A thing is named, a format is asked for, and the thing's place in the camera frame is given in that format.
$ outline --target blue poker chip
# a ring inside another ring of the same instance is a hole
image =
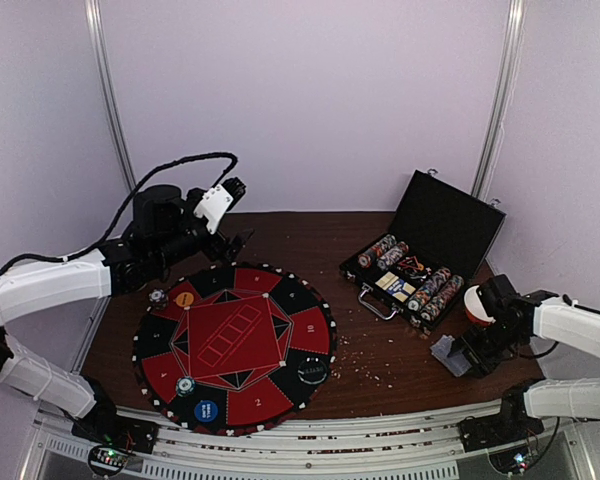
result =
[[[218,416],[218,406],[211,400],[203,400],[196,405],[194,414],[199,422],[213,422]]]
[[[196,382],[191,377],[182,377],[176,384],[176,393],[180,397],[191,395],[196,387]]]

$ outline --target case lid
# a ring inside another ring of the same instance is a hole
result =
[[[451,271],[473,278],[504,217],[500,210],[416,170],[389,232]]]

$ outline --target poker mat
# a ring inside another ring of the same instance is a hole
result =
[[[181,427],[238,436],[307,408],[330,375],[336,323],[305,280],[267,264],[181,278],[134,337],[142,394]]]

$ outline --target wooden table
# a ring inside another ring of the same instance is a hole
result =
[[[239,259],[269,263],[308,280],[329,304],[338,323],[339,345],[332,377],[297,418],[325,419],[389,415],[454,407],[500,397],[507,388],[541,378],[537,363],[503,362],[484,379],[454,378],[430,353],[441,335],[458,336],[470,325],[458,302],[438,330],[422,339],[406,321],[384,322],[361,308],[358,288],[338,265],[382,234],[390,213],[266,213],[229,215],[226,234],[255,228]],[[206,268],[202,255],[173,269],[175,279]],[[476,282],[491,275],[483,265]],[[132,339],[147,308],[147,292],[111,301],[82,373],[98,379],[117,405],[152,410],[140,394],[131,364]]]

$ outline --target white wall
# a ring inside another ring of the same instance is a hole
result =
[[[84,2],[0,1],[0,265],[90,243],[124,194]],[[92,308],[53,309],[8,331],[67,367]],[[14,478],[35,410],[0,386],[0,479]]]
[[[470,190],[507,0],[102,2],[137,176],[239,155],[243,211],[393,210],[415,168]],[[219,165],[162,179],[206,185]]]
[[[521,292],[600,308],[600,0],[529,2],[504,128],[490,197],[508,217],[491,262]],[[541,365],[553,378],[600,375],[599,361],[563,346]],[[600,451],[600,428],[590,434]]]

